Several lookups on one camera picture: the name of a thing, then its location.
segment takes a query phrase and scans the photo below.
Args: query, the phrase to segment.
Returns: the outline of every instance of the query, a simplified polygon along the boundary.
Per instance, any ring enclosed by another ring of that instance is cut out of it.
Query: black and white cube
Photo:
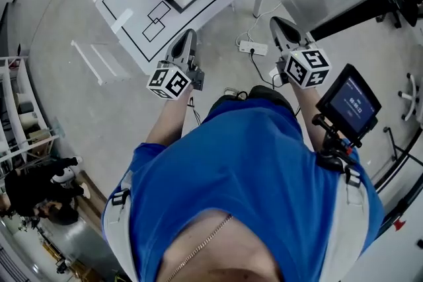
[[[324,83],[332,65],[323,50],[290,52],[285,72],[301,88],[311,88]]]
[[[177,100],[191,80],[178,68],[158,68],[148,80],[147,88],[159,98]]]

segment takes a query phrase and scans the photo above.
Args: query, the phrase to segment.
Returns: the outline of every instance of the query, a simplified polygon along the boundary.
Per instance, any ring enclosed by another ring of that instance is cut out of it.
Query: shoulder strap
[[[360,182],[360,173],[350,169],[339,177],[320,282],[338,282],[345,277],[362,253],[368,229],[367,190]]]
[[[138,282],[137,270],[130,241],[130,212],[132,172],[129,171],[122,183],[121,191],[108,201],[103,217],[104,235],[113,254],[132,282]]]

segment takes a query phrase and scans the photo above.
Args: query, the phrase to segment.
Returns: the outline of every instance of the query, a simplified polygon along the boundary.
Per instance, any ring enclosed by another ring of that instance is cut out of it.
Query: white table
[[[95,5],[142,71],[150,75],[181,32],[200,29],[234,0],[195,0],[179,13],[163,0],[96,0]],[[262,0],[256,0],[255,12]]]

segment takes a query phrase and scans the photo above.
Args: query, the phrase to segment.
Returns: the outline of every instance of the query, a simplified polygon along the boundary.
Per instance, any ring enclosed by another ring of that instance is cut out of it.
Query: person in black clothing
[[[87,192],[87,185],[63,188],[52,183],[53,176],[64,174],[63,169],[76,166],[81,158],[60,159],[51,164],[33,168],[27,174],[16,169],[5,178],[6,193],[0,195],[0,212],[16,211],[25,217],[48,217],[52,222],[70,225],[78,219],[78,212],[70,207],[71,200]]]

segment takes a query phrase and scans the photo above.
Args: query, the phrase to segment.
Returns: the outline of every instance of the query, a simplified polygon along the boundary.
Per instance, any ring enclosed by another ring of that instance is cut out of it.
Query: red object
[[[405,223],[406,221],[401,221],[400,219],[396,220],[394,222],[395,231],[397,232],[398,230],[400,230],[405,225]]]

